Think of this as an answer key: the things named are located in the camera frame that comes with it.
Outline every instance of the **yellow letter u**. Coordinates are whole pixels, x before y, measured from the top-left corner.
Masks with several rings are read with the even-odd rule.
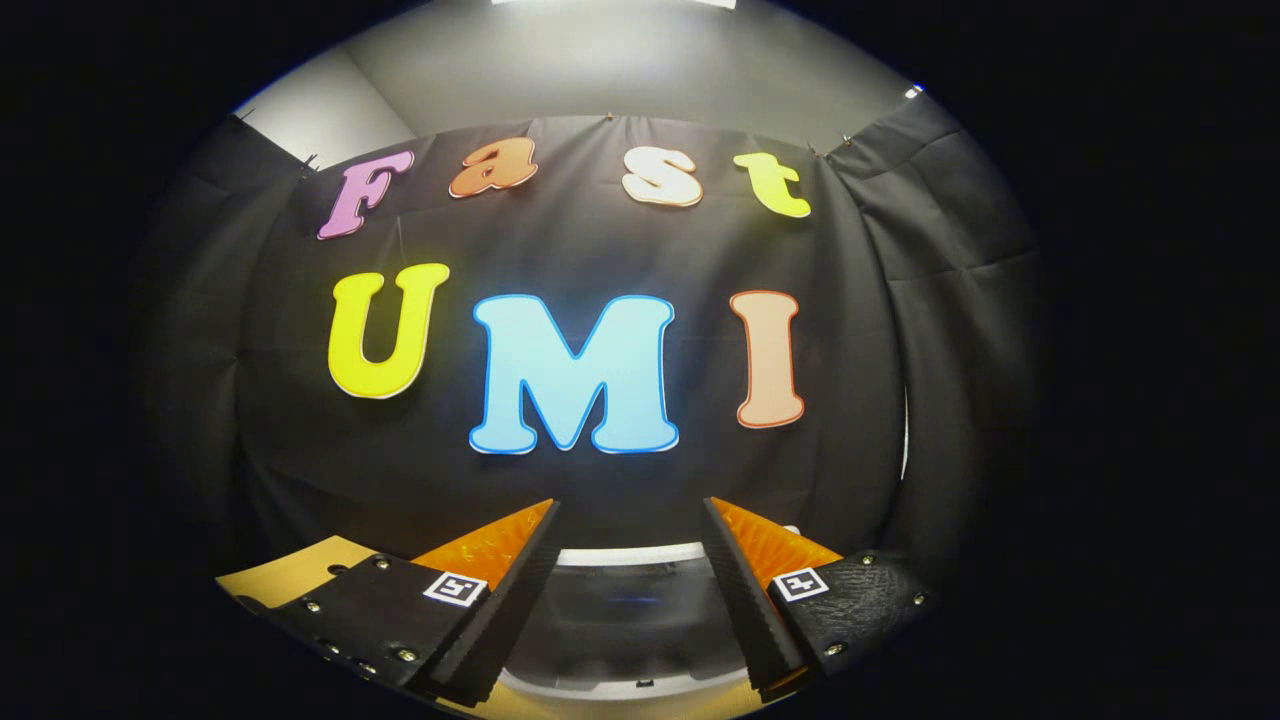
[[[426,327],[431,319],[435,288],[449,279],[449,268],[439,263],[412,265],[396,275],[396,284],[404,291],[396,350],[381,363],[365,359],[365,322],[369,304],[383,287],[379,273],[360,273],[338,281],[333,297],[329,332],[329,374],[343,391],[356,397],[387,398],[413,384],[426,355]]]

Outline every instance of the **light blue letter m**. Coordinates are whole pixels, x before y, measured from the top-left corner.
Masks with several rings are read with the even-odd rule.
[[[525,424],[527,389],[552,442],[568,450],[604,391],[604,421],[591,433],[603,452],[671,450],[680,430],[667,420],[662,387],[662,336],[676,316],[666,300],[614,297],[573,355],[539,297],[481,300],[475,319],[489,332],[484,423],[471,430],[479,452],[524,455],[538,445]]]

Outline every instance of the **pink letter f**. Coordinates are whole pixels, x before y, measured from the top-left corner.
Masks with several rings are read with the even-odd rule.
[[[347,179],[342,184],[342,192],[338,193],[338,201],[333,204],[329,222],[320,228],[316,237],[329,240],[358,231],[365,224],[365,219],[360,217],[360,201],[365,201],[365,208],[376,208],[392,183],[392,174],[381,170],[403,173],[412,164],[413,154],[406,150],[389,158],[347,168],[342,173]]]

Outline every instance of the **orange letter a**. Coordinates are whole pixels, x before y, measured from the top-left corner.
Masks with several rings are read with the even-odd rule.
[[[490,142],[462,160],[466,169],[449,183],[449,195],[470,197],[490,187],[515,187],[534,177],[534,141],[527,137],[508,137]]]

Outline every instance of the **letter i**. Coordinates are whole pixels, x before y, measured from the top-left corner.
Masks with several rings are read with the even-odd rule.
[[[776,428],[804,415],[791,366],[791,318],[800,304],[783,292],[755,290],[730,299],[746,329],[748,389],[737,409],[746,428]]]

